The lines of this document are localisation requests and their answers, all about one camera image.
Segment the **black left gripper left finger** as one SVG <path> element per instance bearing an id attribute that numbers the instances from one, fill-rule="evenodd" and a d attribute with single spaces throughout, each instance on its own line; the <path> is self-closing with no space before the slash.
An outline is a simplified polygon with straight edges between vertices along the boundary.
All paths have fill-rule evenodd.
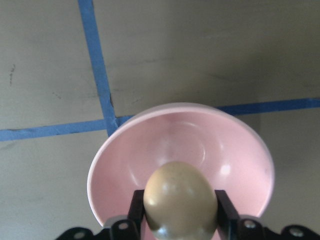
<path id="1" fill-rule="evenodd" d="M 144 190 L 135 190 L 127 215 L 117 215 L 104 223 L 108 240 L 144 239 Z"/>

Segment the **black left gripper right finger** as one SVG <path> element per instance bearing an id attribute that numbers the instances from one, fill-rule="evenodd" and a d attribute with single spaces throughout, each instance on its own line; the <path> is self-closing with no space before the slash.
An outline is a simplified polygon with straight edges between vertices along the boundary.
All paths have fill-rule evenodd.
<path id="1" fill-rule="evenodd" d="M 217 234 L 221 240 L 263 240 L 264 228 L 257 217 L 240 215 L 224 190 L 215 191 Z"/>

